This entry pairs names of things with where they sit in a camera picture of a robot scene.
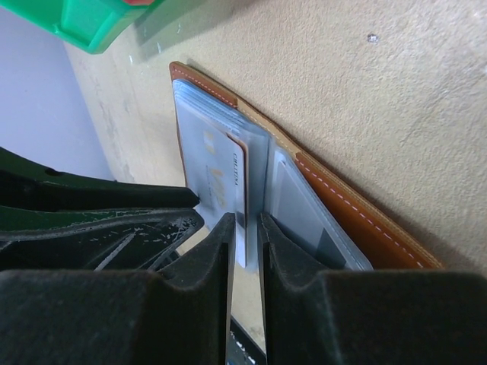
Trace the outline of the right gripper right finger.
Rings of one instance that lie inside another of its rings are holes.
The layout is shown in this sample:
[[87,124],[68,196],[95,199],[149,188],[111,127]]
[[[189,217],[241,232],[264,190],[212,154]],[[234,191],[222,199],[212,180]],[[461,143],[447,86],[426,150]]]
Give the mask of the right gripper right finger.
[[465,271],[332,270],[259,217],[270,364],[484,364],[486,279]]

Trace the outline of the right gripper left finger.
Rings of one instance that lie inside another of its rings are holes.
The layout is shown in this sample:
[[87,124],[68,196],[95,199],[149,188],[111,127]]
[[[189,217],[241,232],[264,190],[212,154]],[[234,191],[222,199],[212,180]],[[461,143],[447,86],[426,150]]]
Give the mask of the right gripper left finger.
[[3,364],[224,364],[233,214],[160,271],[9,270]]

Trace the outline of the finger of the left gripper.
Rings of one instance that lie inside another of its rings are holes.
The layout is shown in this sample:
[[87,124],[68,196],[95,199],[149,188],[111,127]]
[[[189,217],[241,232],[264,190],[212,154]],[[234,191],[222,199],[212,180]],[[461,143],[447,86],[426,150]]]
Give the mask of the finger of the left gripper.
[[178,186],[140,185],[59,172],[1,149],[1,205],[31,211],[194,208],[199,198]]
[[162,269],[202,228],[192,208],[1,210],[1,269]]

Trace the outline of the silver VIP card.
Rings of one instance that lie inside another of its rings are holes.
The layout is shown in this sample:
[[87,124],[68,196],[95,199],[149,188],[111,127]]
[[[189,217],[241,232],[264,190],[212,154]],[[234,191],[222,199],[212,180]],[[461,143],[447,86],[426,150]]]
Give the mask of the silver VIP card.
[[226,213],[235,214],[237,263],[247,265],[242,148],[221,132],[189,136],[183,155],[188,187],[198,196],[197,212],[212,230]]

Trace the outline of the brown leather card holder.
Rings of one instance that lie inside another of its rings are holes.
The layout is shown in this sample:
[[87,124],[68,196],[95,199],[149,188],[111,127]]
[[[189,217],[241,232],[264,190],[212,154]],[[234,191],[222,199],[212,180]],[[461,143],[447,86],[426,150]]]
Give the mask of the brown leather card holder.
[[173,81],[188,80],[232,109],[243,113],[251,122],[269,132],[278,145],[291,155],[321,202],[330,210],[374,268],[441,269],[444,267],[418,240],[326,165],[307,153],[285,130],[244,98],[182,62],[171,62],[169,69]]

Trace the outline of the green plastic bin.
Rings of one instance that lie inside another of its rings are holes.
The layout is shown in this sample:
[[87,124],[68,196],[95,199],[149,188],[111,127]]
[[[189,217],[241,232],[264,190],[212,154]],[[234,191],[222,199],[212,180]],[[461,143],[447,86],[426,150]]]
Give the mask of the green plastic bin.
[[54,34],[89,54],[101,54],[128,26],[159,4],[159,1],[149,6],[130,6],[118,0],[64,1]]

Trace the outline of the red plastic bin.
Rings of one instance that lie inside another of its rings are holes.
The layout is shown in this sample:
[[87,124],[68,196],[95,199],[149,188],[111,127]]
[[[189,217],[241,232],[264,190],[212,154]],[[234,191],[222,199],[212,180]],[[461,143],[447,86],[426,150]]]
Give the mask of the red plastic bin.
[[130,6],[149,6],[154,0],[123,0],[126,4]]

